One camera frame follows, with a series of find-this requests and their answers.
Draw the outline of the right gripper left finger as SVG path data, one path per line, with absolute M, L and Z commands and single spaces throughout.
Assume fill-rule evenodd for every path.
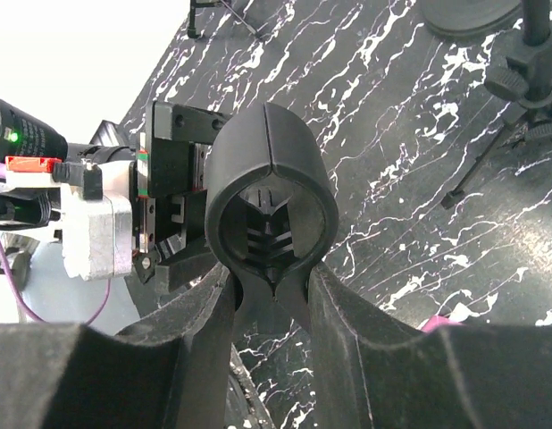
M 0 428 L 221 428 L 236 296 L 215 266 L 110 336 L 0 324 Z

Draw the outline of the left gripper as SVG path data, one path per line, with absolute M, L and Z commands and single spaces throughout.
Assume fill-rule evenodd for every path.
M 217 263 L 205 236 L 205 158 L 228 114 L 154 101 L 136 153 L 138 219 L 133 256 L 140 277 L 169 295 Z

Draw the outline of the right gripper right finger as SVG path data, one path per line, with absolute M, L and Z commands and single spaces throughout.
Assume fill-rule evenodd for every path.
M 552 327 L 421 332 L 326 265 L 308 291 L 321 428 L 552 428 Z

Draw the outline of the black round-base mic stand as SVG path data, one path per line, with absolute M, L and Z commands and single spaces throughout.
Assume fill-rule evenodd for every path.
M 219 131 L 205 187 L 208 246 L 239 293 L 236 331 L 310 330 L 308 282 L 339 210 L 309 127 L 280 105 L 252 104 Z

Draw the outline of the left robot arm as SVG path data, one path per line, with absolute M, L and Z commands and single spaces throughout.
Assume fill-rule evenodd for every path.
M 128 141 L 103 122 L 88 144 L 0 99 L 0 231 L 51 229 L 67 274 L 135 273 L 160 295 L 207 273 L 204 166 L 228 116 L 153 102 Z

